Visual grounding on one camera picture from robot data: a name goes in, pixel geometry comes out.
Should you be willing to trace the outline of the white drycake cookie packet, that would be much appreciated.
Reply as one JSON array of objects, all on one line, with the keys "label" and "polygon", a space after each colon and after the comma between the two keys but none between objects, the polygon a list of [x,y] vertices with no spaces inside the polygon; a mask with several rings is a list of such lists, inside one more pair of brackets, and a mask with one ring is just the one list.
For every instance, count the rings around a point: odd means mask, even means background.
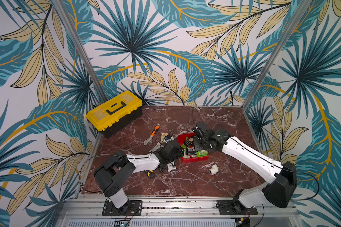
[{"label": "white drycake cookie packet", "polygon": [[175,165],[175,162],[170,162],[170,163],[168,163],[168,164],[167,164],[167,170],[168,170],[168,172],[171,172],[171,171],[173,171],[173,170],[177,170],[176,165]]}]

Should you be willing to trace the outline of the black cookie packet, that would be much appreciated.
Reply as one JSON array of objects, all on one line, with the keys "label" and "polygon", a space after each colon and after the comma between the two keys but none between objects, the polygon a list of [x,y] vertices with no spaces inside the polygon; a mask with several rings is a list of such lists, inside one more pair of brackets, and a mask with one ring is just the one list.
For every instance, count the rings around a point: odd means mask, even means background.
[{"label": "black cookie packet", "polygon": [[159,169],[159,172],[160,172],[160,173],[162,173],[162,172],[165,170],[165,168],[166,168],[166,165],[165,165],[165,164],[160,164],[160,165],[158,166],[158,169]]}]

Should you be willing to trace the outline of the red storage box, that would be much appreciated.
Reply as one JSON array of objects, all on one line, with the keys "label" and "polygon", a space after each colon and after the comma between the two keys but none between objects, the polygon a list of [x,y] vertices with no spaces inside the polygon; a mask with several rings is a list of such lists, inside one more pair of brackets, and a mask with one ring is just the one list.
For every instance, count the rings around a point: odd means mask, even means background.
[{"label": "red storage box", "polygon": [[[186,140],[186,139],[189,139],[191,137],[195,136],[195,133],[184,133],[184,134],[181,134],[178,136],[177,138],[177,141],[180,145],[183,145],[183,142]],[[182,163],[193,163],[193,162],[199,162],[199,161],[205,161],[205,160],[208,160],[210,157],[210,153],[206,155],[203,155],[203,156],[189,156],[189,155],[186,155],[186,156],[183,156],[181,158],[181,162]]]}]

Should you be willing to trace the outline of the white pipe elbow fitting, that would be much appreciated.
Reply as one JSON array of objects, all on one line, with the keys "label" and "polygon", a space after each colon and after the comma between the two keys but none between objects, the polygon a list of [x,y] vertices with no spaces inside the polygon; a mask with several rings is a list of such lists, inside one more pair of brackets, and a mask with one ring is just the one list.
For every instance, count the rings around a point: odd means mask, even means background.
[{"label": "white pipe elbow fitting", "polygon": [[209,169],[210,174],[213,176],[219,172],[219,168],[216,164],[212,165]]}]

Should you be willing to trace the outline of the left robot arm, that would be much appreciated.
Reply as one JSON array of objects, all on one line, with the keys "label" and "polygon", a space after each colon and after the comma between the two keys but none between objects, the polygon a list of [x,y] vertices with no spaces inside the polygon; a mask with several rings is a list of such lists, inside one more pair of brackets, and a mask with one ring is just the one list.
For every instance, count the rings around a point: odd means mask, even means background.
[{"label": "left robot arm", "polygon": [[147,155],[129,155],[119,150],[94,171],[94,177],[105,197],[117,210],[124,210],[129,199],[123,189],[134,173],[159,170],[162,172],[169,163],[183,157],[184,148],[175,141],[162,144]]}]

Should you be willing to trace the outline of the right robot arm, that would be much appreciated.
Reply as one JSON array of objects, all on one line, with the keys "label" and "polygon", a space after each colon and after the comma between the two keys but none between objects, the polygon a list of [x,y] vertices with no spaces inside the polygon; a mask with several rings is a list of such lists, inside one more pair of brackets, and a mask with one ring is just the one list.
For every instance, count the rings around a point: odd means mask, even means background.
[{"label": "right robot arm", "polygon": [[296,189],[296,166],[273,160],[243,143],[226,130],[213,131],[204,122],[192,129],[200,145],[210,151],[220,151],[231,156],[260,175],[265,182],[251,189],[241,189],[232,200],[238,209],[250,209],[270,203],[286,208]]}]

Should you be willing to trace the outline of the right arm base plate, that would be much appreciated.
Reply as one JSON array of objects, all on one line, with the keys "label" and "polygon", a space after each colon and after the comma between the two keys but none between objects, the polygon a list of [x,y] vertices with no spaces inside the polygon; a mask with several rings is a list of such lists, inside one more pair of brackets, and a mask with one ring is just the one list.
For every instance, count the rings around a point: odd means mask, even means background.
[{"label": "right arm base plate", "polygon": [[241,203],[233,200],[218,200],[216,207],[218,208],[220,215],[244,215],[248,217],[249,215],[258,214],[255,207],[245,208]]}]

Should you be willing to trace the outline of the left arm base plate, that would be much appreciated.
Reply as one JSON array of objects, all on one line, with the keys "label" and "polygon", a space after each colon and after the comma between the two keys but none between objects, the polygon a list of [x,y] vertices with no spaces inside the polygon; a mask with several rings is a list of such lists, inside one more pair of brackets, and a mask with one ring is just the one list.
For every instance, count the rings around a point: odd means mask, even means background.
[{"label": "left arm base plate", "polygon": [[142,214],[142,200],[130,200],[121,208],[116,208],[112,201],[106,200],[104,203],[102,216],[140,216]]}]

